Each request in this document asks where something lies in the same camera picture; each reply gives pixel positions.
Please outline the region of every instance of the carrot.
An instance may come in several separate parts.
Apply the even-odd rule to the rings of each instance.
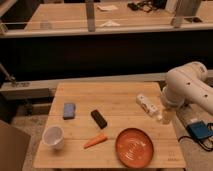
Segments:
[[[86,144],[84,144],[84,149],[91,147],[93,145],[99,144],[107,140],[107,136],[104,133],[99,134],[98,136],[90,139]]]

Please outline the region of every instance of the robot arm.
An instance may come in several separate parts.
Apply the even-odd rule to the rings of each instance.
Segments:
[[[203,82],[206,76],[207,69],[200,62],[170,70],[161,94],[162,103],[167,108],[179,108],[187,99],[213,115],[213,89]]]

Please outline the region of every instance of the orange plate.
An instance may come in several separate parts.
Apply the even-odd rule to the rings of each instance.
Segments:
[[[143,168],[152,160],[154,148],[146,133],[137,128],[122,131],[116,139],[116,152],[123,164]]]

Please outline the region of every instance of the white cup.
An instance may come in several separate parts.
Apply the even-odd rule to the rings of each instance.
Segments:
[[[56,150],[60,150],[64,146],[63,130],[59,126],[50,126],[44,130],[42,139],[44,144]]]

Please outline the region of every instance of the office desk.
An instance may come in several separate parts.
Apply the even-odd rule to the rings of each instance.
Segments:
[[[97,9],[97,5],[116,5],[118,10],[102,12]],[[213,23],[211,11],[213,11],[213,1],[204,1],[201,3],[197,16],[204,23]],[[96,27],[100,27],[108,20],[115,21],[120,24],[120,27],[169,26],[173,16],[174,14],[161,9],[150,13],[132,11],[127,7],[127,2],[95,3]],[[48,22],[52,29],[87,28],[85,4],[40,4],[25,29],[39,30],[41,29],[41,22]]]
[[[148,168],[184,168],[186,166],[172,124],[161,125],[152,120],[136,103],[143,92],[161,109],[157,83],[75,82],[60,83],[46,128],[59,125],[64,130],[65,146],[55,152],[42,142],[34,161],[36,168],[125,168],[115,153],[115,139],[126,128],[144,130],[154,144],[154,156]],[[76,104],[76,117],[63,120],[65,102]],[[108,122],[101,130],[90,116],[98,109]],[[104,132],[109,140],[83,149],[88,139]]]

